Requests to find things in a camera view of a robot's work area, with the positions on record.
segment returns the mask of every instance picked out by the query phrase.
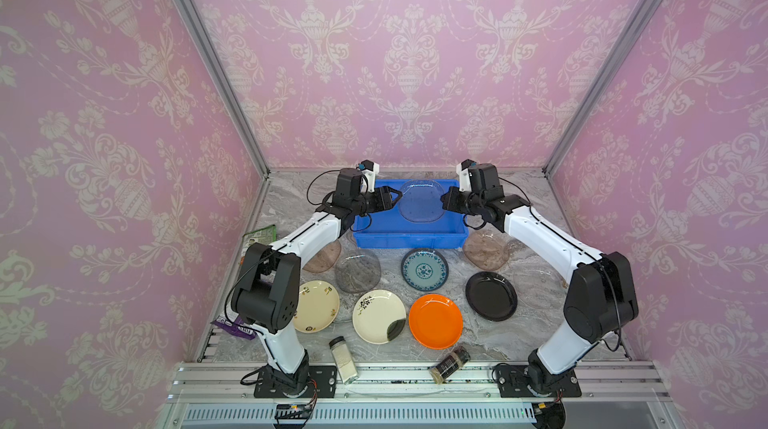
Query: white plate with black design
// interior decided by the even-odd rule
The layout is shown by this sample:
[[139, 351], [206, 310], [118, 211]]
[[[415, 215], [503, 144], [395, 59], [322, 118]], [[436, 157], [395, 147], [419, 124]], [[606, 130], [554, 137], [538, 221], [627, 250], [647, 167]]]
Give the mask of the white plate with black design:
[[309, 281], [299, 287], [299, 306], [293, 327], [299, 332], [327, 328], [339, 314], [339, 291], [325, 281]]
[[365, 342], [386, 344], [406, 327], [406, 306], [392, 292], [374, 289], [355, 304], [352, 326]]

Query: jar lid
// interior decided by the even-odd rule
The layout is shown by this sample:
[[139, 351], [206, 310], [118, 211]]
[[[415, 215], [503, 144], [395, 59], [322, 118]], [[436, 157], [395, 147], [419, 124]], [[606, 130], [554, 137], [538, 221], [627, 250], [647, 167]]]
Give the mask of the jar lid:
[[337, 345], [337, 344], [339, 344], [340, 342], [343, 342], [343, 341], [344, 341], [344, 336], [341, 335], [338, 338], [332, 339], [331, 342], [328, 343], [328, 345], [332, 349], [333, 346], [335, 346], [335, 345]]

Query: blue patterned plate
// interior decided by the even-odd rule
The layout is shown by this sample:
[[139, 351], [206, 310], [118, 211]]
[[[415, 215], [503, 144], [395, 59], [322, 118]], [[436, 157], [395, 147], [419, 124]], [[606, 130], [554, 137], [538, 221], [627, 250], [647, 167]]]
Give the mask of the blue patterned plate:
[[400, 267], [402, 278], [420, 291], [434, 291], [448, 278], [448, 262], [435, 249], [413, 249], [402, 258]]

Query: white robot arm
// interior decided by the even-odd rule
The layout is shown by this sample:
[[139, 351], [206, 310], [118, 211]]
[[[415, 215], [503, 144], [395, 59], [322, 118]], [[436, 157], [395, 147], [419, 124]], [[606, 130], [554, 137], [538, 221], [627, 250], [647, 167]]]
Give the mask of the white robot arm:
[[[258, 334], [268, 364], [259, 369], [260, 376], [286, 395], [300, 394], [309, 377], [309, 357], [291, 323], [299, 304], [300, 269], [352, 227], [355, 217], [387, 211], [399, 202], [401, 192], [388, 185], [376, 187], [378, 173], [379, 165], [367, 160], [341, 169], [336, 190], [309, 221], [279, 241], [256, 243], [246, 251], [231, 302], [224, 307], [226, 318], [234, 321], [239, 315]], [[273, 272], [271, 283], [261, 279]]]
[[565, 320], [528, 357], [531, 387], [547, 394], [600, 338], [638, 317], [629, 261], [618, 252], [606, 255], [578, 241], [519, 195], [504, 195], [494, 165], [466, 160], [456, 173], [459, 187], [441, 197], [444, 209], [481, 215], [483, 226], [491, 223], [526, 244], [568, 283]]

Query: metal rail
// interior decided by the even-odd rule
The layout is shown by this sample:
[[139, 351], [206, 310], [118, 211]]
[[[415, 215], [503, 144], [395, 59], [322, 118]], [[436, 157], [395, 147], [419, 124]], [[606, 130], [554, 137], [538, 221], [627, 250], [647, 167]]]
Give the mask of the metal rail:
[[[437, 386], [427, 372], [428, 362], [387, 362], [358, 364], [360, 379], [336, 388], [336, 398], [328, 404], [350, 402], [539, 402], [551, 398], [502, 399], [491, 379], [497, 361], [470, 362], [448, 383]], [[176, 372], [168, 394], [171, 403], [252, 404], [252, 388], [240, 385], [240, 378], [261, 363], [187, 363]], [[659, 401], [671, 398], [652, 362], [581, 361], [576, 367], [584, 395], [569, 401]], [[296, 402], [276, 398], [260, 402]]]

